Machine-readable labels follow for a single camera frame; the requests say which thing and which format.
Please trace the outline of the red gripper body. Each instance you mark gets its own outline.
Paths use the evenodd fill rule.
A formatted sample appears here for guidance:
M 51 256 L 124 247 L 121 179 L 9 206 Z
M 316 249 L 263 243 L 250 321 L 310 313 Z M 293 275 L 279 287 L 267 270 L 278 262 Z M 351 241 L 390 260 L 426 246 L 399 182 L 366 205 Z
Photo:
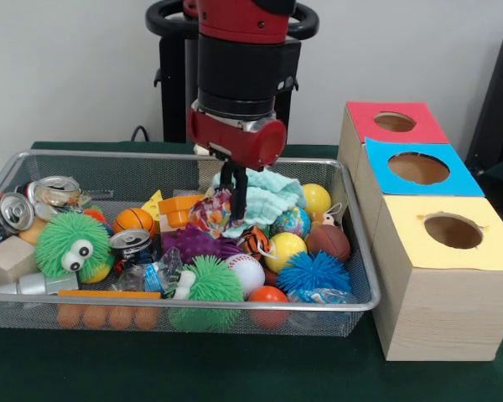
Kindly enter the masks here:
M 256 121 L 232 120 L 195 108 L 189 111 L 187 132 L 195 144 L 254 170 L 275 163 L 287 137 L 285 125 L 273 116 Z

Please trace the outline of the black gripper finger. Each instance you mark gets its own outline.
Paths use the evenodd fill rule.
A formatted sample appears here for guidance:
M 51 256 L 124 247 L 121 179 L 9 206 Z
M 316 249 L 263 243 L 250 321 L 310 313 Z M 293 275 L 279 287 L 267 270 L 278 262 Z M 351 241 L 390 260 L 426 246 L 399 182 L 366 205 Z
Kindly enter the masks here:
M 246 193 L 248 177 L 246 169 L 236 166 L 233 172 L 235 187 L 231 199 L 231 218 L 233 220 L 243 220 L 246 213 Z
M 225 161 L 220 170 L 220 190 L 233 191 L 233 161 Z

